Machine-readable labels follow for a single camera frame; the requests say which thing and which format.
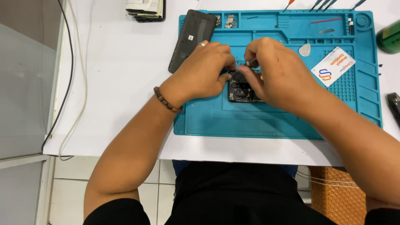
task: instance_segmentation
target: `green bottle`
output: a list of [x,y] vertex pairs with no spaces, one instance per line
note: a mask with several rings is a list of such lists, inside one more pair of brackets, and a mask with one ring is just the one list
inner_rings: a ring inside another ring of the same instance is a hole
[[396,54],[400,52],[400,20],[385,27],[376,34],[378,47],[386,53]]

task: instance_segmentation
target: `black cable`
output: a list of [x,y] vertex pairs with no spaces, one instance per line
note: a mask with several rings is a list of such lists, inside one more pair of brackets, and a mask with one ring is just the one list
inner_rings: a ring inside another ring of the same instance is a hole
[[[58,118],[60,117],[61,110],[62,110],[62,108],[63,108],[63,106],[64,106],[65,100],[67,99],[68,92],[70,91],[70,86],[71,86],[71,81],[72,81],[72,72],[74,71],[74,51],[72,50],[72,41],[71,41],[70,27],[68,26],[67,17],[65,16],[65,12],[64,12],[64,10],[62,9],[61,2],[60,2],[60,0],[57,0],[57,1],[58,1],[58,4],[60,5],[62,15],[64,16],[65,25],[67,26],[67,30],[68,30],[68,38],[70,39],[70,47],[71,47],[71,76],[70,76],[70,81],[68,82],[67,91],[65,92],[64,99],[62,100],[62,103],[61,103],[60,110],[58,111],[57,117],[56,117],[56,119],[54,120],[53,126],[51,127],[51,129],[50,129],[50,131],[49,131],[49,134],[47,135],[46,139],[44,140],[44,142],[43,142],[43,144],[42,144],[42,153],[43,153],[43,147],[44,147],[44,145],[46,144],[47,139],[48,139],[49,136],[51,135],[51,132],[53,131],[54,126],[56,125],[56,123],[57,123],[57,121],[58,121]],[[61,157],[71,157],[71,158],[72,158],[73,156],[72,156],[72,155],[64,155],[64,156],[61,156]]]

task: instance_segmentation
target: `hand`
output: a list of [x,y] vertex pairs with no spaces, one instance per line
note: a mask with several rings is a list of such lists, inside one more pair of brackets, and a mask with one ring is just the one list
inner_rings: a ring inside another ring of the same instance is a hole
[[159,90],[174,107],[179,108],[194,98],[207,98],[222,92],[230,74],[221,70],[236,70],[236,60],[227,44],[202,41],[179,69],[164,81]]
[[327,92],[315,81],[300,57],[274,39],[250,42],[244,59],[254,57],[257,61],[253,67],[260,66],[263,80],[248,66],[239,67],[239,71],[257,96],[274,107],[298,115],[304,109],[309,110],[310,103]]

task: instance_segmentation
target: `blue silicone repair mat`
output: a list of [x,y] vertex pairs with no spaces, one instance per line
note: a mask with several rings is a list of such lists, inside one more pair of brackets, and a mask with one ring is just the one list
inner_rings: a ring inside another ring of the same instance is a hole
[[[298,53],[301,46],[311,44],[311,54],[300,56],[311,70],[335,47],[339,46],[356,60],[356,64],[326,88],[349,107],[382,127],[378,65],[374,21],[371,11],[327,10],[257,10],[206,11],[219,15],[221,25],[215,28],[211,41],[228,44],[237,64],[244,64],[246,45],[252,40],[269,37]],[[225,28],[228,15],[236,21],[234,28]],[[330,20],[329,22],[311,22]],[[348,18],[354,21],[349,33]],[[185,15],[179,17],[182,28]],[[318,31],[334,29],[334,32]],[[194,99],[184,106],[174,123],[174,134],[214,137],[250,137],[283,139],[322,139],[317,131],[296,115],[263,103],[228,101],[228,89],[218,96]]]

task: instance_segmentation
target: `person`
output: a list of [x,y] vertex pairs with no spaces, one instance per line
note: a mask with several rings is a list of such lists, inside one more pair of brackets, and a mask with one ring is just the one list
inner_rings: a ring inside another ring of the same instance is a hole
[[[230,47],[198,45],[159,87],[175,109],[194,98],[222,92],[235,70]],[[263,80],[241,71],[266,103],[308,121],[341,156],[346,170],[366,193],[366,224],[400,223],[400,143],[322,88],[300,57],[279,42],[260,38],[244,59],[257,57]],[[138,187],[152,171],[176,116],[153,95],[100,157],[87,184],[84,224],[150,224]],[[180,168],[172,224],[334,224],[304,205],[297,182],[280,166],[192,162]]]

